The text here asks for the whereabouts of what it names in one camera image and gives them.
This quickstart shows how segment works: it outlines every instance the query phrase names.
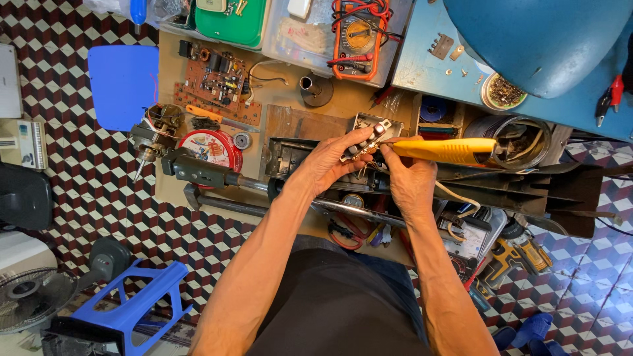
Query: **multimeter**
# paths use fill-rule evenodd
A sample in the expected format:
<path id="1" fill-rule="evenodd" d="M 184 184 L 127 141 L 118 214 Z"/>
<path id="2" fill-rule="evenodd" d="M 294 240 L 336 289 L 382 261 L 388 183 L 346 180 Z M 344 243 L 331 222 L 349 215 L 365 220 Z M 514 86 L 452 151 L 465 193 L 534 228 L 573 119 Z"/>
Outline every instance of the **multimeter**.
<path id="1" fill-rule="evenodd" d="M 340 0 L 335 2 L 335 11 L 349 13 L 359 6 L 363 6 L 359 1 Z M 336 25 L 334 42 L 334 60 L 350 58 L 352 62 L 345 62 L 345 65 L 333 62 L 332 71 L 337 79 L 369 81 L 376 75 L 380 43 L 383 40 L 383 34 L 375 29 L 386 30 L 387 23 L 368 8 L 354 14 L 357 16 L 347 16 Z"/>

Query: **orange multimeter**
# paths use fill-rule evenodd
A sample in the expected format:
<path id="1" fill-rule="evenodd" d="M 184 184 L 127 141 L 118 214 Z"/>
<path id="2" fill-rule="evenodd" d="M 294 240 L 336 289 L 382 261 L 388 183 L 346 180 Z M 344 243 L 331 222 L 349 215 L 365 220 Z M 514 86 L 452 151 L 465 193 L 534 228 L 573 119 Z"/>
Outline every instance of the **orange multimeter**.
<path id="1" fill-rule="evenodd" d="M 388 0 L 380 2 L 384 3 L 382 9 L 375 3 L 360 0 L 335 1 L 334 59 L 328 61 L 328 64 L 332 65 L 337 79 L 369 81 L 376 75 L 380 43 L 384 36 L 376 28 L 386 31 L 388 16 L 391 15 Z"/>

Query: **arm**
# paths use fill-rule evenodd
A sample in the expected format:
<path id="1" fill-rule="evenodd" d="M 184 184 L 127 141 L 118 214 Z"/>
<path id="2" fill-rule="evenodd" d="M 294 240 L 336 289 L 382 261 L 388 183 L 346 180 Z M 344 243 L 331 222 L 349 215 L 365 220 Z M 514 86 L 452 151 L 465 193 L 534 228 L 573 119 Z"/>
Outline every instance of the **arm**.
<path id="1" fill-rule="evenodd" d="M 436 355 L 499 355 L 437 232 L 431 210 L 437 165 L 414 158 L 407 168 L 388 145 L 383 144 L 380 150 L 391 172 L 391 194 L 406 223 L 418 265 L 431 349 Z"/>
<path id="2" fill-rule="evenodd" d="M 312 199 L 365 162 L 342 164 L 339 157 L 366 140 L 372 129 L 320 143 L 284 184 L 268 213 L 231 260 L 198 322 L 190 355 L 243 355 L 275 298 L 292 243 Z"/>

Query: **drill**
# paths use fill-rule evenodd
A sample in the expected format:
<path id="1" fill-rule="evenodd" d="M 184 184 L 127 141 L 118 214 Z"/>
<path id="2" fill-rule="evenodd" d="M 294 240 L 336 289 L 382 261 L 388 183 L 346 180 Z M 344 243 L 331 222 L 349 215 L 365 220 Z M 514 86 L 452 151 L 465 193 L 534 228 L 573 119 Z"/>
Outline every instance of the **drill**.
<path id="1" fill-rule="evenodd" d="M 534 242 L 531 233 L 513 217 L 501 230 L 499 246 L 492 250 L 494 260 L 474 282 L 475 288 L 485 299 L 494 295 L 508 273 L 521 267 L 529 274 L 538 275 L 552 266 L 552 261 L 541 246 Z"/>

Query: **circuit board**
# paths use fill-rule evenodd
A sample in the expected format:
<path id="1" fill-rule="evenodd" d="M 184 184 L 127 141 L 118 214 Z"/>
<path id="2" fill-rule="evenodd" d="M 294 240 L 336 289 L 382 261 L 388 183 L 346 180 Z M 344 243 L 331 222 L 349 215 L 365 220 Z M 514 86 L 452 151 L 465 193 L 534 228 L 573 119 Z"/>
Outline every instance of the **circuit board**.
<path id="1" fill-rule="evenodd" d="M 184 91 L 186 88 L 184 83 L 175 83 L 173 86 L 173 103 L 180 106 L 193 105 L 199 108 L 214 112 L 235 121 L 244 122 L 245 124 L 259 126 L 261 119 L 261 104 L 252 102 L 249 106 L 244 104 L 245 100 L 240 100 L 237 104 L 237 113 L 227 108 L 219 107 L 214 101 L 204 100 L 195 95 L 191 95 Z"/>
<path id="2" fill-rule="evenodd" d="M 196 49 L 185 72 L 184 92 L 210 101 L 233 113 L 240 110 L 240 95 L 247 76 L 246 64 L 230 52 Z"/>

